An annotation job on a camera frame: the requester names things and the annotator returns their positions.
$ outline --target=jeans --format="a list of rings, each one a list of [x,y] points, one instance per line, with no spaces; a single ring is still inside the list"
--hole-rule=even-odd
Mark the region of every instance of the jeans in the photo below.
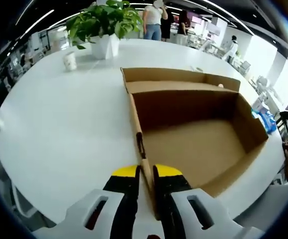
[[[147,24],[146,25],[146,33],[144,34],[144,39],[146,40],[161,40],[161,31],[159,24]]]

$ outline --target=woman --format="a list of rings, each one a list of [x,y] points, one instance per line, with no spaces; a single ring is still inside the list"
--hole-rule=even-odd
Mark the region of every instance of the woman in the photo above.
[[[174,22],[174,16],[170,9],[168,9],[166,6],[166,12],[167,12],[167,20],[164,20],[163,18],[160,20],[160,29],[162,32],[162,41],[166,41],[167,39],[170,39],[170,25]]]
[[[178,31],[176,36],[176,43],[185,46],[187,43],[187,31],[190,21],[187,16],[187,11],[183,10],[179,15]]]

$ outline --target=white cup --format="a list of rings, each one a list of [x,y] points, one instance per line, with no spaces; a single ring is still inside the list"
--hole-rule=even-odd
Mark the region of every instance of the white cup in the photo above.
[[[75,60],[75,54],[73,51],[67,53],[64,57],[63,57],[63,63],[65,66],[65,69],[67,71],[73,71],[76,70],[77,65],[76,65],[76,60]]]

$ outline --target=open cardboard box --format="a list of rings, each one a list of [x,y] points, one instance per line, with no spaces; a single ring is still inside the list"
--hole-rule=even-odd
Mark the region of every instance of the open cardboard box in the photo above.
[[[268,139],[238,93],[237,80],[161,68],[127,68],[122,73],[151,192],[152,166],[163,164],[215,197],[245,172]]]

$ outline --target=desk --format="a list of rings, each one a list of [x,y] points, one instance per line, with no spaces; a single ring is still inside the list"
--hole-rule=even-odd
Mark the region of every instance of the desk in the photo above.
[[[72,50],[78,69],[65,72],[62,57]],[[56,223],[73,203],[103,188],[114,170],[138,164],[119,67],[199,67],[240,80],[240,92],[250,104],[258,96],[227,62],[167,42],[122,40],[119,55],[101,61],[89,49],[76,48],[44,57],[17,82],[0,108],[0,159],[19,191]],[[281,143],[274,132],[246,172],[218,196],[232,218],[273,180],[284,160]]]

